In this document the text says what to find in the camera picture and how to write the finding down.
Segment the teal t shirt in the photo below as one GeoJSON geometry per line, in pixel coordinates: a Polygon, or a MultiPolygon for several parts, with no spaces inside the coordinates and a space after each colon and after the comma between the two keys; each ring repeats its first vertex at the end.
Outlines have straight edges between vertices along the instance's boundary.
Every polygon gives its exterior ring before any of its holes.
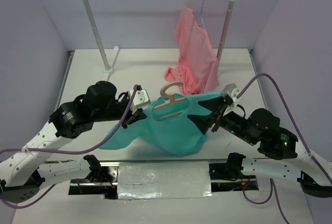
{"type": "Polygon", "coordinates": [[[188,118],[190,115],[208,116],[211,111],[200,106],[199,101],[212,100],[221,96],[220,91],[204,94],[175,94],[175,98],[185,101],[161,109],[154,109],[166,102],[163,97],[143,110],[146,118],[136,121],[127,128],[120,127],[101,147],[101,150],[118,150],[129,146],[136,138],[142,138],[150,144],[175,156],[188,156],[197,153],[206,141],[206,135],[188,118]]]}

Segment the tan wooden hanger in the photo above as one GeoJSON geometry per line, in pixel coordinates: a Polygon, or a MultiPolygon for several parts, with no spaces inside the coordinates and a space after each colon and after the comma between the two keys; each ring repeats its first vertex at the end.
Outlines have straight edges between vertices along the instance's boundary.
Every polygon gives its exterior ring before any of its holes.
{"type": "Polygon", "coordinates": [[[177,116],[189,106],[189,100],[177,93],[167,93],[173,87],[181,87],[180,81],[169,82],[160,89],[160,98],[154,104],[151,115],[156,121],[177,116]]]}

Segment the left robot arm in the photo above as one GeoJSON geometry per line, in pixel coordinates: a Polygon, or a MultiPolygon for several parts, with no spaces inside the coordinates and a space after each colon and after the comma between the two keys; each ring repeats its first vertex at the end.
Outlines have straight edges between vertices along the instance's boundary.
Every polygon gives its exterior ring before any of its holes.
{"type": "Polygon", "coordinates": [[[100,145],[80,151],[83,157],[78,160],[47,160],[53,154],[70,154],[62,147],[90,131],[96,122],[118,121],[119,128],[146,118],[143,107],[150,104],[146,90],[135,85],[133,90],[116,93],[112,83],[99,81],[89,86],[85,94],[60,105],[25,146],[2,150],[12,155],[1,162],[1,201],[8,205],[22,203],[43,188],[72,179],[109,180],[107,170],[91,154],[100,145]]]}

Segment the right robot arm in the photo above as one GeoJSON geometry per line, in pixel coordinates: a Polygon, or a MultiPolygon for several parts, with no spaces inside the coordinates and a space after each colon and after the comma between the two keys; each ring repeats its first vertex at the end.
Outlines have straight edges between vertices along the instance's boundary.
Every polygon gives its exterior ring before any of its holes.
{"type": "Polygon", "coordinates": [[[210,110],[210,114],[188,115],[188,118],[203,134],[222,128],[251,146],[257,145],[257,151],[265,157],[286,162],[282,178],[287,178],[290,173],[287,166],[292,165],[300,170],[295,180],[304,193],[317,198],[331,197],[331,161],[306,149],[304,141],[281,127],[280,119],[270,111],[259,108],[245,118],[229,110],[229,96],[199,101],[198,104],[210,110]]]}

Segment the pink t shirt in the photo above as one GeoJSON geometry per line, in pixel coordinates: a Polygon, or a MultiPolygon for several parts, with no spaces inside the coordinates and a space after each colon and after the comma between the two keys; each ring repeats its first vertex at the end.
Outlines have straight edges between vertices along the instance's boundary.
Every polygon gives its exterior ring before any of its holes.
{"type": "Polygon", "coordinates": [[[179,45],[178,65],[164,73],[168,82],[180,81],[185,95],[207,93],[219,86],[218,59],[208,33],[201,28],[192,9],[183,7],[174,34],[179,45]]]}

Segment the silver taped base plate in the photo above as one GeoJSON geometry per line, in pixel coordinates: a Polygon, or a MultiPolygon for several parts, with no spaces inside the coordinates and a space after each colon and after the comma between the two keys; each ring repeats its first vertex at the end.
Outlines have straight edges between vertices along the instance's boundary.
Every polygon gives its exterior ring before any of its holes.
{"type": "Polygon", "coordinates": [[[101,195],[109,200],[195,199],[217,192],[258,190],[254,175],[230,175],[225,163],[103,162],[94,181],[73,179],[69,195],[101,195]]]}

